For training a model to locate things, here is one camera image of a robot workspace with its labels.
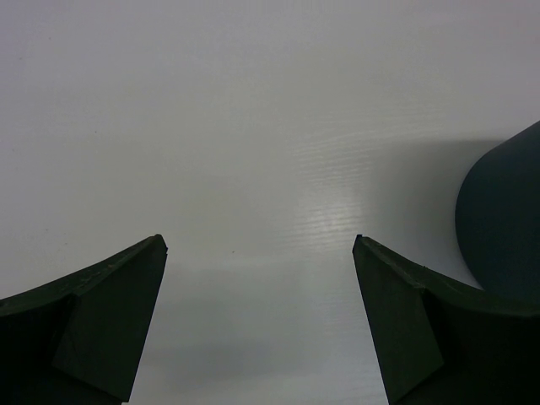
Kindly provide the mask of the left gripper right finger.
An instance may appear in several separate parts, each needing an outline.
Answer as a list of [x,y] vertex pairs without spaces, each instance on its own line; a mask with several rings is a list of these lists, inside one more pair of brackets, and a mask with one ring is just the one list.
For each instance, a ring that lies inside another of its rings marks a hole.
[[537,404],[539,308],[358,235],[359,290],[390,404]]

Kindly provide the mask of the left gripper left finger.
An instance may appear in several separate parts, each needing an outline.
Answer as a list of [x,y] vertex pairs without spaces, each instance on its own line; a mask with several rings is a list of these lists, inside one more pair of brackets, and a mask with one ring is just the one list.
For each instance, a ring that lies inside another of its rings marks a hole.
[[148,336],[168,248],[153,235],[1,301],[3,404],[124,404]]

